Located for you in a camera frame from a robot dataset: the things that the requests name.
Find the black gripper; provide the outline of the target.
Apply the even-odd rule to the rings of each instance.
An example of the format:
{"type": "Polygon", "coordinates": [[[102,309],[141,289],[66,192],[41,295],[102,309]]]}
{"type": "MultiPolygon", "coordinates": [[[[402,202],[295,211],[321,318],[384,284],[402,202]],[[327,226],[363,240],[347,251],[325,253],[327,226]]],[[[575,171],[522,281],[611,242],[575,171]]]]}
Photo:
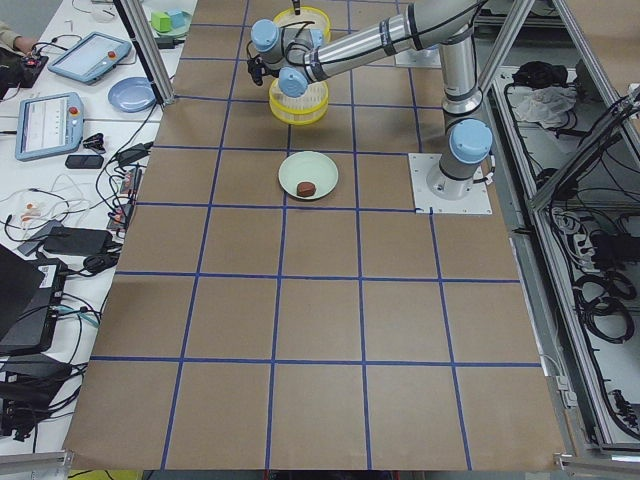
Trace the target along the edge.
{"type": "MultiPolygon", "coordinates": [[[[295,14],[301,13],[301,1],[300,0],[292,0],[292,5],[295,14]]],[[[251,77],[251,80],[255,85],[263,84],[264,77],[264,62],[262,61],[260,56],[249,57],[248,58],[248,73],[251,77]]]]}

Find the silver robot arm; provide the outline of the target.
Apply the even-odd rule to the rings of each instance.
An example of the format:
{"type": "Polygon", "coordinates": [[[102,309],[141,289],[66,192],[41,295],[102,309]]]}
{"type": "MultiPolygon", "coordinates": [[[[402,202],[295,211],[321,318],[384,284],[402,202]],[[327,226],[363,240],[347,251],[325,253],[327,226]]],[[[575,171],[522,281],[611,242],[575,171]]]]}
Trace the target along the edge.
{"type": "Polygon", "coordinates": [[[444,98],[453,122],[447,151],[426,176],[429,190],[446,200],[464,198],[479,165],[489,156],[492,132],[472,118],[483,92],[478,82],[473,40],[479,1],[418,1],[396,16],[331,41],[323,13],[285,21],[261,19],[251,29],[247,69],[257,85],[273,77],[269,103],[273,115],[291,125],[308,125],[328,107],[327,79],[407,50],[439,51],[444,98]]]}

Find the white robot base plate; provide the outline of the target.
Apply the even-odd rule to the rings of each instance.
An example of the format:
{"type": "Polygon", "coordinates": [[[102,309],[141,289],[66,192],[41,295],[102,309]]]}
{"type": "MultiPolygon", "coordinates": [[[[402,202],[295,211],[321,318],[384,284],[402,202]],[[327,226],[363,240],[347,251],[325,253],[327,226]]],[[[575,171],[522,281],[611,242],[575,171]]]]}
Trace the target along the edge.
{"type": "Polygon", "coordinates": [[[482,168],[472,178],[452,180],[440,170],[441,154],[409,153],[414,210],[419,214],[491,215],[482,168]]]}

